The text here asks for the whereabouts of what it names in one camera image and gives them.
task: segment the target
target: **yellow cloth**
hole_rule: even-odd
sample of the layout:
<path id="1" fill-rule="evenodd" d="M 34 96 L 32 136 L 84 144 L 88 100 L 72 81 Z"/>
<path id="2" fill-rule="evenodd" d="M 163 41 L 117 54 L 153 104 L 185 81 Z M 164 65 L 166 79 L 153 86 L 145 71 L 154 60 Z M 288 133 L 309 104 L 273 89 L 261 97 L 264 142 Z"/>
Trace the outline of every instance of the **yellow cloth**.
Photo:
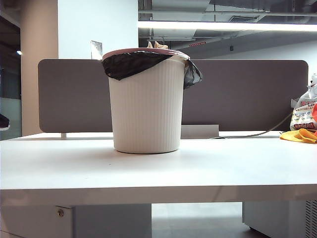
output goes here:
<path id="1" fill-rule="evenodd" d="M 317 136 L 306 129 L 285 132 L 281 134 L 280 138 L 283 140 L 317 144 Z"/>

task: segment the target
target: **trash can rim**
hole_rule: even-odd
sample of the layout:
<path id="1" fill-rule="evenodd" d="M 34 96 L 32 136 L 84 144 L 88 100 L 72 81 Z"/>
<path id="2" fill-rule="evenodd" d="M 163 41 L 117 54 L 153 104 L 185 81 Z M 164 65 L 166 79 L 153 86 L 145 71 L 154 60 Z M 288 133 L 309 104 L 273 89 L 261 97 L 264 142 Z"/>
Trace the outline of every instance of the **trash can rim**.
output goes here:
<path id="1" fill-rule="evenodd" d="M 113 55 L 120 55 L 124 53 L 132 53 L 136 51 L 145 51 L 145 52 L 154 52 L 162 55 L 171 55 L 171 56 L 179 56 L 181 58 L 184 58 L 184 60 L 190 59 L 190 57 L 180 51 L 175 51 L 175 50 L 169 50 L 169 49 L 159 49 L 159 48 L 126 48 L 126 49 L 120 49 L 120 50 L 115 50 L 108 52 L 104 54 L 103 60 L 113 56 Z"/>

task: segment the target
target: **gray partition panel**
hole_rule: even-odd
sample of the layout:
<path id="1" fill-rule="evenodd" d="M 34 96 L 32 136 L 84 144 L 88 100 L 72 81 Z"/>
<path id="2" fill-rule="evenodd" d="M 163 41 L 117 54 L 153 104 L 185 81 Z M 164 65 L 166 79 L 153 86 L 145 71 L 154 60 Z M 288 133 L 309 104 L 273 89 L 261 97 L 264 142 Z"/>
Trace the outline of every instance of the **gray partition panel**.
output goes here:
<path id="1" fill-rule="evenodd" d="M 194 60 L 203 81 L 184 91 L 183 124 L 219 124 L 219 130 L 267 130 L 307 90 L 302 60 Z M 278 130 L 289 130 L 290 119 Z"/>
<path id="2" fill-rule="evenodd" d="M 194 60 L 201 83 L 184 91 L 183 124 L 220 130 L 266 130 L 306 91 L 301 60 Z M 44 132 L 112 131 L 108 80 L 101 62 L 45 59 L 39 63 L 40 127 Z M 287 130 L 289 121 L 278 129 Z"/>
<path id="3" fill-rule="evenodd" d="M 44 59 L 38 68 L 42 131 L 112 131 L 108 77 L 100 61 Z"/>

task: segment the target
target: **white trash can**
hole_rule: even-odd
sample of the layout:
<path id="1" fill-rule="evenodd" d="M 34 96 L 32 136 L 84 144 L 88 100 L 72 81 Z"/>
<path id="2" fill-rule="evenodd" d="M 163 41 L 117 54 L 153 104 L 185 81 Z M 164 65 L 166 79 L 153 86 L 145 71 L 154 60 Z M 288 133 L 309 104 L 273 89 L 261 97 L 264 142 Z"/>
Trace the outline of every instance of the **white trash can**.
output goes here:
<path id="1" fill-rule="evenodd" d="M 178 149 L 187 59 L 187 55 L 177 52 L 130 77 L 109 78 L 112 130 L 117 151 L 152 154 Z"/>

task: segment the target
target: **floor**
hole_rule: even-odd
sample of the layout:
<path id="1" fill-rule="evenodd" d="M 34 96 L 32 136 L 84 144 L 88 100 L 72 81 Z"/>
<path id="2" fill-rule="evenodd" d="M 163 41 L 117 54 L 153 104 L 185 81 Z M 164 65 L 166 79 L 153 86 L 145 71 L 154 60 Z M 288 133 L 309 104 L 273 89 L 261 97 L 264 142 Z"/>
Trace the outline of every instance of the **floor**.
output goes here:
<path id="1" fill-rule="evenodd" d="M 152 205 L 152 238 L 269 238 L 242 223 L 242 203 Z"/>

